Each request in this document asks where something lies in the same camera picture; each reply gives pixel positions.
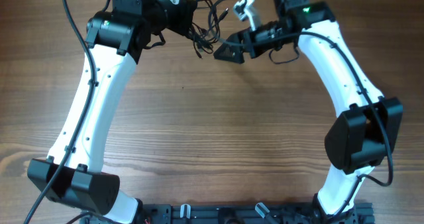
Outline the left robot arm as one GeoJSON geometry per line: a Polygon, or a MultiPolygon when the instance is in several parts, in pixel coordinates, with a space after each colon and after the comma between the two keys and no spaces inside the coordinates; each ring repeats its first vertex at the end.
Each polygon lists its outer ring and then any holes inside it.
{"type": "Polygon", "coordinates": [[[27,176],[40,199],[82,210],[110,223],[139,223],[142,202],[103,172],[111,121],[152,35],[170,29],[186,35],[195,0],[107,0],[81,38],[85,62],[62,132],[44,159],[30,161],[27,176]]]}

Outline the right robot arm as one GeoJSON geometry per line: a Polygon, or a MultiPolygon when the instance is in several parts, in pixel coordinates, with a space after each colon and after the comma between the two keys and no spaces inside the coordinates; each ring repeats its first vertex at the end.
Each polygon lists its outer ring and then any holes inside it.
{"type": "Polygon", "coordinates": [[[363,181],[383,161],[393,172],[392,153],[403,106],[384,97],[348,49],[336,17],[324,1],[274,0],[277,20],[262,23],[254,0],[235,0],[233,10],[249,27],[221,41],[229,61],[243,63],[244,53],[257,58],[292,44],[321,78],[333,102],[336,121],[325,136],[331,167],[314,197],[311,219],[335,223],[348,219],[363,181]]]}

